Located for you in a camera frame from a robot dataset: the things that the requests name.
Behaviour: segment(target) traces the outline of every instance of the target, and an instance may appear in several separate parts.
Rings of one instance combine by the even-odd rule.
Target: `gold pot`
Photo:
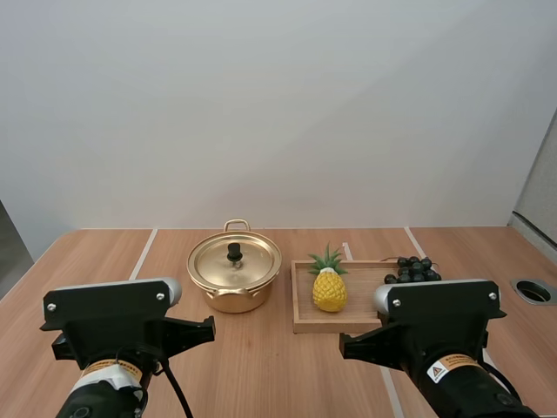
[[[232,224],[245,230],[229,230]],[[221,312],[251,311],[267,300],[282,256],[270,239],[253,233],[243,219],[225,223],[224,231],[201,241],[188,258],[188,273],[207,305]]]

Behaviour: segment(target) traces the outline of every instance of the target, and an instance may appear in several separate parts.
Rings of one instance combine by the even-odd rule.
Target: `wooden tray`
[[[342,275],[348,301],[338,313],[324,312],[313,304],[315,275],[308,272],[311,264],[313,261],[292,262],[294,333],[362,334],[381,327],[373,294],[387,274],[396,275],[399,267],[395,261],[341,261],[348,272]]]

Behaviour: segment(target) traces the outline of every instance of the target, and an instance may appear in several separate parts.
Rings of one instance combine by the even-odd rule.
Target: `yellow pineapple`
[[[317,275],[313,283],[313,302],[319,309],[327,312],[338,312],[346,305],[346,287],[340,278],[347,273],[339,268],[339,250],[329,254],[329,245],[325,250],[325,257],[309,254],[315,260],[310,273]]]

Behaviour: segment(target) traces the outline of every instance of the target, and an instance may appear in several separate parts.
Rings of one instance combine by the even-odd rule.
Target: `pot handle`
[[[246,231],[251,231],[250,224],[247,223],[247,220],[243,219],[230,219],[228,222],[225,223],[225,232],[228,232],[228,228],[232,224],[244,224]]]
[[[211,299],[226,296],[227,294],[237,294],[238,296],[248,296],[249,298],[253,297],[253,294],[249,293],[246,289],[219,289],[214,292],[207,292],[207,296]]]

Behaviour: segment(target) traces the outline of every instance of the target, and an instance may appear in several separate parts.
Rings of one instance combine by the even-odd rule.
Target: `cable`
[[[491,364],[486,363],[483,359],[480,359],[479,361],[480,366],[482,366],[489,374],[492,374],[493,376],[495,376],[497,379],[500,380],[500,382],[503,384],[503,386],[505,388],[507,388],[509,394],[511,394],[512,396],[514,396],[516,398],[516,400],[520,403],[522,403],[522,399],[519,396],[519,393],[516,391],[516,389],[514,388],[513,384],[505,377],[505,375],[503,373],[501,373],[499,370],[497,370],[495,367],[493,367]]]
[[[184,410],[186,418],[193,418],[193,413],[191,412],[190,405],[188,405],[188,401],[185,399],[184,392],[182,392],[182,388],[178,384],[178,381],[176,380],[176,377],[174,376],[174,373],[171,371],[171,364],[168,360],[168,357],[166,357],[166,355],[164,355],[163,351],[160,350],[159,348],[156,348],[154,346],[150,346],[149,344],[144,344],[142,342],[127,344],[125,346],[121,346],[121,348],[118,349],[118,351],[116,352],[116,356],[115,356],[115,362],[118,364],[118,358],[123,351],[131,350],[131,349],[135,349],[136,351],[138,351],[140,353],[145,353],[145,354],[148,354],[148,355],[152,355],[153,357],[155,357],[158,360],[158,362],[161,365],[162,370],[164,371],[164,374],[166,374],[166,378],[171,383],[172,388],[174,389],[174,392],[176,393],[176,396],[178,397],[178,400],[180,401],[180,405],[182,405],[182,409]],[[145,398],[145,404],[144,404],[143,410],[147,406],[146,399],[147,398]]]
[[[191,413],[188,401],[185,399],[184,392],[182,392],[182,388],[178,384],[176,377],[174,377],[174,373],[171,371],[170,362],[168,361],[168,359],[166,359],[164,361],[160,361],[160,365],[163,367],[168,381],[171,383],[172,387],[174,388],[174,392],[176,392],[176,396],[180,400],[180,404],[182,405],[182,409],[185,412],[185,416],[187,418],[193,418],[193,414]]]

